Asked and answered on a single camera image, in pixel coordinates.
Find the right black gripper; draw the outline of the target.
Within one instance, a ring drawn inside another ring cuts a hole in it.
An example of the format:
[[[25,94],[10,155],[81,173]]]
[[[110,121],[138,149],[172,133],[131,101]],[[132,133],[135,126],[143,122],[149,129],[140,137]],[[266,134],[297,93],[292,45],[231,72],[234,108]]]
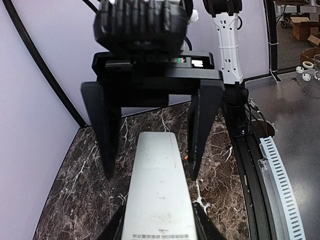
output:
[[[98,82],[84,82],[80,91],[106,178],[111,179],[115,171],[121,107],[166,107],[170,95],[191,95],[187,154],[189,175],[195,181],[225,89],[213,54],[184,51],[172,62],[131,63],[110,52],[98,52],[93,57],[92,69]]]

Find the black frame post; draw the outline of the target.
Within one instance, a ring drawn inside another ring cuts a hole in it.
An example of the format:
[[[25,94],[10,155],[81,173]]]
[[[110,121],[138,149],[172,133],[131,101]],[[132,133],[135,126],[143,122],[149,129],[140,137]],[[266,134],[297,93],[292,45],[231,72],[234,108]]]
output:
[[[281,79],[278,77],[278,39],[275,3],[273,0],[264,0],[263,3],[267,26],[269,73],[277,82],[280,82]]]
[[[55,78],[50,68],[46,64],[45,60],[41,56],[40,52],[38,51],[25,25],[23,24],[23,21],[21,20],[13,2],[11,0],[2,0],[2,4],[4,5],[11,22],[13,23],[18,35],[20,36],[22,42],[28,50],[31,58],[37,65],[38,69],[42,73],[43,77],[45,78],[45,80],[47,81],[57,98],[60,100],[60,102],[63,104],[63,106],[66,108],[66,110],[69,112],[69,114],[76,121],[80,128],[87,127],[88,124],[81,116],[81,114],[78,112],[78,110],[71,102],[69,97],[66,95],[65,91],[60,86],[57,79]]]

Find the cardboard box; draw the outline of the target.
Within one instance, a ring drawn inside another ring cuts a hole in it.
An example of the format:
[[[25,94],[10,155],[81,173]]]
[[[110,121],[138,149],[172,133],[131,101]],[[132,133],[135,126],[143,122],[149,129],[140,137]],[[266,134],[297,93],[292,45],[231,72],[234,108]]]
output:
[[[310,21],[308,17],[291,17],[293,36],[300,42],[306,42],[311,35],[311,29],[319,29],[319,21]]]

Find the right black frame post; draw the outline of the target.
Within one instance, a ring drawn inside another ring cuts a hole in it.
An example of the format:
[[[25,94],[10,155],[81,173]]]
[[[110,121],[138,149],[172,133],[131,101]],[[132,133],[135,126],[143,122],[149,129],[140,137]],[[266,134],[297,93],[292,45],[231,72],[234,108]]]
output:
[[[277,82],[280,82],[281,79],[278,77],[278,39],[275,3],[273,0],[264,0],[263,3],[267,26],[269,73]]]

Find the black front rail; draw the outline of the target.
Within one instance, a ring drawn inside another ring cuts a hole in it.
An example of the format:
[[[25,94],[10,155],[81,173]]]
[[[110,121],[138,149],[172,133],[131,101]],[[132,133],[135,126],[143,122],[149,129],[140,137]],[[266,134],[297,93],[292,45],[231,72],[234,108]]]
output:
[[[259,161],[263,155],[256,136],[230,137],[241,185],[251,240],[271,240],[274,236],[273,220]]]

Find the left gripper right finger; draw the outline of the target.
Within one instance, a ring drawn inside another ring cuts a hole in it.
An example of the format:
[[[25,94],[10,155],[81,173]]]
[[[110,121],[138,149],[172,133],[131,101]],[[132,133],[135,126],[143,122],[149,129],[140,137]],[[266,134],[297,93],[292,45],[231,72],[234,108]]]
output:
[[[192,203],[198,240],[226,240],[198,202]]]

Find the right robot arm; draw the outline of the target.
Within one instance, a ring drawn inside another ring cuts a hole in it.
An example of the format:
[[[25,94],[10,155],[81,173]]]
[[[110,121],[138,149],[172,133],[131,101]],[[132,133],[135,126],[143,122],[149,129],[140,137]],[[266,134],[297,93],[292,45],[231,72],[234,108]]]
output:
[[[240,67],[240,0],[206,0],[218,35],[220,67],[209,52],[183,50],[196,16],[191,0],[102,0],[94,8],[95,41],[106,49],[94,55],[96,81],[81,94],[107,178],[119,149],[122,108],[164,108],[170,95],[190,95],[187,154],[190,175],[199,174],[206,141],[221,103],[237,122],[245,120],[248,90]]]

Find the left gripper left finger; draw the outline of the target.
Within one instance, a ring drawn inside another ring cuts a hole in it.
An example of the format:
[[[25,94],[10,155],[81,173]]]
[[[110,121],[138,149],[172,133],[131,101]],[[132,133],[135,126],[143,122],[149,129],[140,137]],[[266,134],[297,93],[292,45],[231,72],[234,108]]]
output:
[[[97,240],[121,240],[124,219],[125,219],[126,204],[122,204],[111,220],[104,228],[102,233],[98,236]]]

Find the left black frame post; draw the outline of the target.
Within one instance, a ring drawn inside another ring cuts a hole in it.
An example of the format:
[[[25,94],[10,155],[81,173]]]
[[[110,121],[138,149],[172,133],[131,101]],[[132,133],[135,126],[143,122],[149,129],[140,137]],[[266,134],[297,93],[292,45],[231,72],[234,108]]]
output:
[[[78,112],[78,110],[71,102],[69,97],[66,95],[65,91],[60,86],[57,79],[55,78],[50,68],[46,64],[45,60],[41,56],[40,52],[38,51],[25,25],[23,24],[23,21],[21,20],[13,2],[11,0],[2,0],[2,4],[4,5],[11,22],[13,23],[18,35],[20,36],[22,42],[28,50],[31,58],[37,65],[38,69],[42,73],[43,77],[45,78],[45,80],[47,81],[57,98],[60,100],[60,102],[63,104],[63,106],[66,108],[66,110],[69,112],[69,114],[76,121],[80,128],[87,127],[88,124],[81,116],[81,114]]]

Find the white remote control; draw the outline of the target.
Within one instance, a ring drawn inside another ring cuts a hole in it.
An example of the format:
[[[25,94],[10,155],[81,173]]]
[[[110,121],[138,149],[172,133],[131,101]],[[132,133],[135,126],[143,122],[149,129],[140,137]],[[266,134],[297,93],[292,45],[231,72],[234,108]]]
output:
[[[182,159],[172,132],[141,132],[138,136],[121,238],[198,238]]]

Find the tape roll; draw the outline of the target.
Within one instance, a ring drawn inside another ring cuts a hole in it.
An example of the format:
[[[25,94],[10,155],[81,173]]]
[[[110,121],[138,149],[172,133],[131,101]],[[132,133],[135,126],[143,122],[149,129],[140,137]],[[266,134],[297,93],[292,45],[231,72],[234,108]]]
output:
[[[310,61],[303,61],[302,66],[305,69],[313,69],[314,68],[314,64]]]

